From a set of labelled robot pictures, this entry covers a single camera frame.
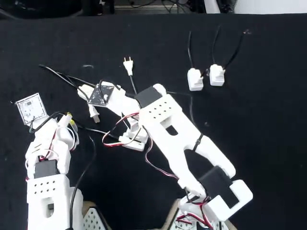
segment black zip tie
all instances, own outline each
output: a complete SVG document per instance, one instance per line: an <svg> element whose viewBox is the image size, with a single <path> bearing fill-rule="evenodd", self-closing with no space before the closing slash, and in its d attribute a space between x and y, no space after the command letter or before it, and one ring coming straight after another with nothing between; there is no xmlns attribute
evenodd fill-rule
<svg viewBox="0 0 307 230"><path fill-rule="evenodd" d="M193 151L195 152L196 148L199 146L199 144L201 143L201 139L203 137L203 134L201 133L200 137L197 139L197 141L195 142Z"/></svg>

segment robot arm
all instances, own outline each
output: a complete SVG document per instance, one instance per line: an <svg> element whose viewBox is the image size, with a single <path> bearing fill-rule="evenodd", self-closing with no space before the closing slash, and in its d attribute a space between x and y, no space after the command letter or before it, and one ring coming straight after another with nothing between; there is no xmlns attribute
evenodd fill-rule
<svg viewBox="0 0 307 230"><path fill-rule="evenodd" d="M24 124L35 129L35 139L25 155L29 230L70 229L70 205L74 187L66 176L71 153L79 144L78 129L70 114L57 121L46 114L39 94L16 102ZM76 190L73 229L82 230L83 196Z"/></svg>
<svg viewBox="0 0 307 230"><path fill-rule="evenodd" d="M207 196L212 198L204 205L209 219L225 221L252 199L252 192L242 180L230 180L236 174L233 164L210 138L200 133L162 85L144 90L136 99L142 107L139 124L167 158L180 187L188 189L200 200ZM168 133L170 126L176 130L176 135ZM188 168L186 149L194 150L214 166L199 181ZM187 212L200 212L199 207L189 203L187 198L181 200L179 207Z"/></svg>

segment black tablecloth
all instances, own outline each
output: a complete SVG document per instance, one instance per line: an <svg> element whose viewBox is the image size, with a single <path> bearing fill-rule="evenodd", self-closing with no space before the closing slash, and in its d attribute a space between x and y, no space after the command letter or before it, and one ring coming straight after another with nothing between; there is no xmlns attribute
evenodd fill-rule
<svg viewBox="0 0 307 230"><path fill-rule="evenodd" d="M76 91L38 64L93 83L101 78L114 81L133 92L122 64L124 57L131 56L139 91L161 83L170 91L189 92L189 31L195 66L205 70L212 63L210 50L219 24L215 59L220 64L232 55L240 33L251 32L226 71L225 86L212 87L205 78L204 89L193 93L198 128L225 153L236 167L236 179L243 179L254 194L253 201L231 221L244 230L300 225L306 203L306 22L307 15L114 15L1 21L0 229L26 228L24 155L34 138L10 101L39 92L49 114L70 111L89 127L102 130L113 127L118 119L99 109L101 123L95 126ZM189 98L175 99L189 115ZM143 153L106 149L100 135L92 136L98 158L81 184L84 199L95 202L114 229L161 227L174 200L184 195L177 182L146 164ZM80 146L72 152L72 185L92 156L88 137L80 132L80 138ZM186 155L196 177L208 171L202 157ZM157 147L149 157L169 169Z"/></svg>

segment white plug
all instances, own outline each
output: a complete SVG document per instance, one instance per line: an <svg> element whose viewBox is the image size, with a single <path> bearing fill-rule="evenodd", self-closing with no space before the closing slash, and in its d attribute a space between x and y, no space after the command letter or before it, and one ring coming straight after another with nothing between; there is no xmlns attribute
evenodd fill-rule
<svg viewBox="0 0 307 230"><path fill-rule="evenodd" d="M133 69L133 60L131 60L131 57L129 57L129 60L127 61L126 58L124 57L124 67L126 68L128 75L132 76L132 69Z"/></svg>
<svg viewBox="0 0 307 230"><path fill-rule="evenodd" d="M209 78L212 86L222 86L225 82L225 70L222 66L213 64L210 66Z"/></svg>
<svg viewBox="0 0 307 230"><path fill-rule="evenodd" d="M203 89L203 77L199 69L190 68L188 71L188 83L190 91L201 91Z"/></svg>
<svg viewBox="0 0 307 230"><path fill-rule="evenodd" d="M95 123L100 122L99 113L97 112L96 108L89 104L88 110L90 111L90 117L95 121Z"/></svg>
<svg viewBox="0 0 307 230"><path fill-rule="evenodd" d="M79 87L86 95L87 97L91 97L94 88L92 86L89 85L82 85ZM78 90L78 95L87 101L85 95L83 93L81 93L80 90ZM92 106L91 104L88 104L88 111L90 112L90 117L95 121L95 123L100 122L99 119L99 113L97 112L96 108L94 106Z"/></svg>

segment cable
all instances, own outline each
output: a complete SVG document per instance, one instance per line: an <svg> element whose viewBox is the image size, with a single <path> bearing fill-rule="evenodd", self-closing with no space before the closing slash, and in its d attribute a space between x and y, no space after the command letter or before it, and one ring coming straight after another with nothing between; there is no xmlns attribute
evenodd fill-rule
<svg viewBox="0 0 307 230"><path fill-rule="evenodd" d="M76 197L76 193L77 193L77 189L81 183L81 180L82 178L84 177L85 173L88 171L88 169L90 168L90 166L93 164L93 162L95 161L96 159L96 156L97 156L97 151L96 151L96 145L95 145L95 142L93 140L93 138L88 135L89 139L91 140L92 144L93 144L93 158L88 162L88 164L86 165L83 173L81 174L81 176L79 177L76 185L75 185L75 188L73 190L73 193L72 193L72 196L71 196L71 204L70 204L70 209L69 209L69 226L70 226L70 229L73 229L72 228L72 220L73 220L73 202L74 202L74 199Z"/></svg>
<svg viewBox="0 0 307 230"><path fill-rule="evenodd" d="M156 0L153 0L153 1L150 1L149 3L146 3L146 4L143 4L143 5L139 5L139 6L134 6L132 2L130 2L130 0L127 0L129 5L132 7L132 8L140 8L140 7L143 7L143 6L148 6L148 5L151 5L153 4Z"/></svg>
<svg viewBox="0 0 307 230"><path fill-rule="evenodd" d="M215 37L214 37L214 40L213 40L213 44L212 44L211 56L212 56L212 62L213 62L213 64L215 64L215 59L214 59L215 43L216 43L216 40L217 40L217 38L218 38L218 36L219 36L220 29L221 29L221 25L219 25L219 26L217 27L217 30L216 30L216 33L215 33Z"/></svg>
<svg viewBox="0 0 307 230"><path fill-rule="evenodd" d="M133 117L133 116L136 116L138 115L139 112L136 112L136 113L133 113L133 114L130 114L130 115L126 115L124 117L122 117L119 121L116 122L115 126L110 130L108 131L103 137L102 137L102 143L107 146L107 147L115 147L115 146L121 146L121 145L128 145L130 144L131 142L133 142L137 135L139 134L139 132L141 131L141 127L139 128L139 130L137 131L137 133L135 134L135 136L132 138L131 141L129 141L128 143L123 143L123 142L115 142L115 143L105 143L104 140L105 138L110 134L110 132L112 132L116 127L117 125L122 122L123 120L127 119L128 117Z"/></svg>
<svg viewBox="0 0 307 230"><path fill-rule="evenodd" d="M90 99L88 98L88 96L86 95L86 93L80 89L80 87L78 87L77 85L75 85L70 79L67 79L63 76L61 76L60 74L58 74L56 71L54 71L52 68L48 67L48 66L44 66L44 65L38 65L39 67L43 68L43 69L47 69L50 72L54 73L55 75L57 75L59 78L61 78L63 81L65 81L66 83L68 83L70 86L74 87L75 89L79 90L86 98L87 101L89 101Z"/></svg>
<svg viewBox="0 0 307 230"><path fill-rule="evenodd" d="M94 129L94 128L88 128L88 127L84 126L80 121L76 120L75 118L73 120L77 124L77 127L80 128L80 129L84 129L84 130L95 132L95 133L100 133L100 134L103 134L103 135L106 134L105 131L101 131L101 130ZM119 138L119 137L114 136L112 134L109 134L108 137L113 138L115 140L118 140L118 138Z"/></svg>
<svg viewBox="0 0 307 230"><path fill-rule="evenodd" d="M74 135L74 132L70 128L68 128L68 127L65 127L65 128L71 133L72 138L73 138L72 147L69 148L69 151L71 151L73 149L73 147L75 146L75 144L76 144L76 137Z"/></svg>
<svg viewBox="0 0 307 230"><path fill-rule="evenodd" d="M174 174L168 173L168 172L164 171L163 169L158 168L157 166L155 166L154 164L152 164L148 160L148 153L152 150L153 145L154 145L154 143L153 143L154 141L153 141L153 139L150 136L149 136L149 139L150 139L150 146L148 147L147 151L145 152L145 161L146 161L146 163L149 164L150 166L154 167L156 170L160 171L161 173L163 173L165 176L173 177L173 178L178 180L178 177L176 177Z"/></svg>
<svg viewBox="0 0 307 230"><path fill-rule="evenodd" d="M98 90L99 90L99 95L101 97L101 99L104 101L104 103L106 104L106 100L105 100L105 97L104 95L102 94L102 91L101 91L101 84L102 84L103 80L101 79L98 83Z"/></svg>
<svg viewBox="0 0 307 230"><path fill-rule="evenodd" d="M56 71L56 73L58 73L58 74L60 74L60 75L62 75L62 76L65 76L66 78L74 79L74 80L76 80L76 81L82 82L82 83L84 83L84 84L86 84L86 85L89 85L89 86L92 86L92 87L95 87L95 86L96 86L96 85L93 84L93 83L90 83L90 82L88 82L88 81L82 80L82 79L80 79L80 78L76 78L76 77L70 76L70 75L68 75L68 74L64 74L64 73L61 73L61 72L58 72L58 71Z"/></svg>
<svg viewBox="0 0 307 230"><path fill-rule="evenodd" d="M192 55L191 55L191 36L192 36L192 31L189 32L188 55L189 55L189 60L190 60L191 68L194 68L193 61L192 61Z"/></svg>
<svg viewBox="0 0 307 230"><path fill-rule="evenodd" d="M166 7L166 5L164 4L164 1L165 0L161 0L161 4L164 6L164 8L167 10L167 12L169 12L170 13L170 10Z"/></svg>
<svg viewBox="0 0 307 230"><path fill-rule="evenodd" d="M242 45L242 41L243 41L243 38L244 38L244 35L248 32L248 30L244 31L241 36L240 36L240 39L239 39L239 42L238 42L238 45L236 46L236 49L235 49L235 52L233 53L233 55L230 57L229 61L226 63L226 65L224 66L223 69L226 69L230 63L236 58L237 54L239 53L240 51L240 48L241 48L241 45Z"/></svg>
<svg viewBox="0 0 307 230"><path fill-rule="evenodd" d="M130 77L130 80L131 80L131 84L132 84L132 87L133 87L133 91L134 91L135 95L137 95L137 94L138 94L138 91L137 91L136 88L135 88L134 81L133 81L133 76L132 76L132 75L129 75L129 77Z"/></svg>
<svg viewBox="0 0 307 230"><path fill-rule="evenodd" d="M52 118L57 117L58 115L63 115L64 113L61 112L54 112L52 115L50 115L50 117L48 117L45 121L43 121L43 123L41 123L36 129L33 129L33 121L31 121L31 125L30 125L30 129L29 129L29 133L35 133L37 132L41 127L43 127L48 121L50 121Z"/></svg>
<svg viewBox="0 0 307 230"><path fill-rule="evenodd" d="M204 212L203 212L203 210L202 210L202 206L203 206L203 204L200 205L200 209L201 209L201 214L202 214L202 218L203 218L203 220L204 220L204 222L205 222L205 225L208 226L210 229L213 229L213 226L212 226L211 223L208 221L206 215L204 214Z"/></svg>

